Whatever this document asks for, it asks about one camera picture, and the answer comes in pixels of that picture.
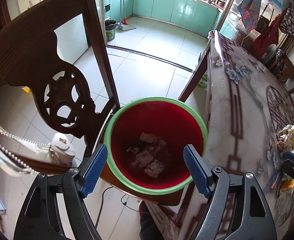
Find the pink box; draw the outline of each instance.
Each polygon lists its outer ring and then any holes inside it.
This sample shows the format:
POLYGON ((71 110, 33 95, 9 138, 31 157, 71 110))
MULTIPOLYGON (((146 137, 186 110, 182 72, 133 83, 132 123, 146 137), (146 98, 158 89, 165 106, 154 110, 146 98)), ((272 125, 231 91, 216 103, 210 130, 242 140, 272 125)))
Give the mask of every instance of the pink box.
POLYGON ((219 7, 220 9, 224 9, 226 2, 227 0, 216 0, 215 5, 219 7))

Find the sliding door track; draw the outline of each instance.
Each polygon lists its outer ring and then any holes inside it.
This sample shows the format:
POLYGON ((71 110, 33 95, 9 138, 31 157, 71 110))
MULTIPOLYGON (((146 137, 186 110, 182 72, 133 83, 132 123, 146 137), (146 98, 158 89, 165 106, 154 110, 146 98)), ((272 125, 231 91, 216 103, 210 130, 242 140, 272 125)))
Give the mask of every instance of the sliding door track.
POLYGON ((160 58, 160 57, 156 57, 156 56, 152 56, 152 55, 149 55, 149 54, 146 54, 146 53, 143 53, 143 52, 140 52, 140 51, 135 51, 133 49, 126 49, 126 48, 123 48, 123 47, 118 47, 118 46, 114 46, 114 45, 106 45, 107 48, 111 48, 111 49, 119 49, 119 50, 123 50, 123 51, 126 51, 126 52, 130 52, 130 53, 135 53, 135 54, 138 54, 138 55, 142 55, 142 56, 145 56, 145 57, 149 57, 149 58, 153 58, 153 59, 156 59, 156 60, 160 60, 162 62, 165 62, 165 63, 168 63, 168 64, 171 64, 175 67, 178 67, 178 68, 181 68, 181 69, 184 69, 188 72, 191 72, 193 73, 194 71, 190 68, 187 68, 183 65, 180 65, 180 64, 177 64, 177 63, 174 63, 174 62, 171 62, 169 60, 166 60, 166 59, 163 59, 163 58, 160 58))

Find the red bag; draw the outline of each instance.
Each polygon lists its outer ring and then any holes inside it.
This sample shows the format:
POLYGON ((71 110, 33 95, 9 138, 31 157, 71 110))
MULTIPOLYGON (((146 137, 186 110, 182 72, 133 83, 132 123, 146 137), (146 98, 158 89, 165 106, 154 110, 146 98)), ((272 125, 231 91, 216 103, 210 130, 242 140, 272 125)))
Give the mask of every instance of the red bag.
POLYGON ((256 39, 253 41, 253 50, 251 54, 260 59, 265 52, 267 51, 267 48, 271 44, 278 45, 279 41, 279 26, 282 20, 284 19, 284 16, 287 12, 286 8, 282 11, 280 15, 278 15, 270 24, 270 26, 263 31, 262 34, 260 34, 256 39))

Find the floral tablecloth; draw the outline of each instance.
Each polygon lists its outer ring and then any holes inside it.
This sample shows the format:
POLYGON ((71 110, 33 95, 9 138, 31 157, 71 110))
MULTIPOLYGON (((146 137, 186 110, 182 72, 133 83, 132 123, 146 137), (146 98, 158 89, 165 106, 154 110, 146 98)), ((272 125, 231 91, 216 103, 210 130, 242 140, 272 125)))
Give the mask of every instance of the floral tablecloth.
MULTIPOLYGON (((217 31, 211 32, 210 38, 205 157, 228 173, 250 171, 255 175, 281 235, 294 211, 294 196, 278 197, 282 173, 275 132, 294 124, 293 104, 269 70, 246 50, 217 31)), ((227 224, 231 210, 224 216, 227 224)))

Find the chair backrest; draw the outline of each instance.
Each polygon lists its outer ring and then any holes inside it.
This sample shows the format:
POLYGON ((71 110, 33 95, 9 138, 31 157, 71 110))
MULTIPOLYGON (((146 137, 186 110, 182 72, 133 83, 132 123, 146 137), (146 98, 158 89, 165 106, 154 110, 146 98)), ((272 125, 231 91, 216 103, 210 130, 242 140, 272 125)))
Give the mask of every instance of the chair backrest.
POLYGON ((288 58, 286 53, 283 53, 280 56, 280 59, 282 60, 285 64, 284 70, 280 71, 277 75, 276 78, 282 83, 285 84, 288 79, 293 79, 294 80, 294 65, 288 58))
POLYGON ((95 0, 44 0, 3 28, 0 31, 0 88, 5 82, 29 87, 40 115, 51 128, 78 138, 85 136, 84 157, 89 156, 109 112, 120 107, 95 0), (83 15, 109 96, 101 113, 95 112, 84 75, 57 54, 54 30, 79 14, 83 15), (53 76, 61 71, 65 71, 64 76, 54 80, 53 76), (50 92, 45 102, 47 85, 50 92), (74 86, 78 94, 76 102, 71 96, 74 86), (67 118, 57 114, 62 106, 71 110, 67 118))

